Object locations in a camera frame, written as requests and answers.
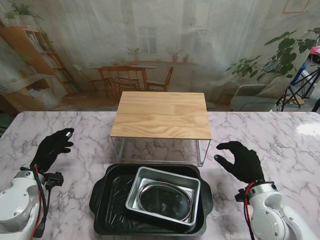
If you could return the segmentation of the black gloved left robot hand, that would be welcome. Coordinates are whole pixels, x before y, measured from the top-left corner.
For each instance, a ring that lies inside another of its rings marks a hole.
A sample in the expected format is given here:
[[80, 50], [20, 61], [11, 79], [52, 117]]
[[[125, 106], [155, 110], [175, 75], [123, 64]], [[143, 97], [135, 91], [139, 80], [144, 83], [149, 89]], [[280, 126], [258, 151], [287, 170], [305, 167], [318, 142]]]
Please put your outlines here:
[[47, 172], [59, 154], [71, 152], [73, 142], [69, 141], [74, 133], [74, 128], [65, 128], [49, 135], [42, 140], [33, 158], [30, 168], [37, 167], [41, 173]]

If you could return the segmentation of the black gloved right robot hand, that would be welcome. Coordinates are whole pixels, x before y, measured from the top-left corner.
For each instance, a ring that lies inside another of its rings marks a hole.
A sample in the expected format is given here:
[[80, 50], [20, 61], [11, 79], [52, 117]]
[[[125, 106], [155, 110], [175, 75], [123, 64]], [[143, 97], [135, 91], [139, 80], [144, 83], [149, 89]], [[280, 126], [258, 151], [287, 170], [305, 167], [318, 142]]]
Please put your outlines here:
[[254, 150], [249, 150], [239, 141], [229, 141], [216, 146], [218, 150], [229, 150], [234, 156], [234, 163], [216, 154], [214, 159], [239, 181], [250, 184], [265, 181], [261, 161]]

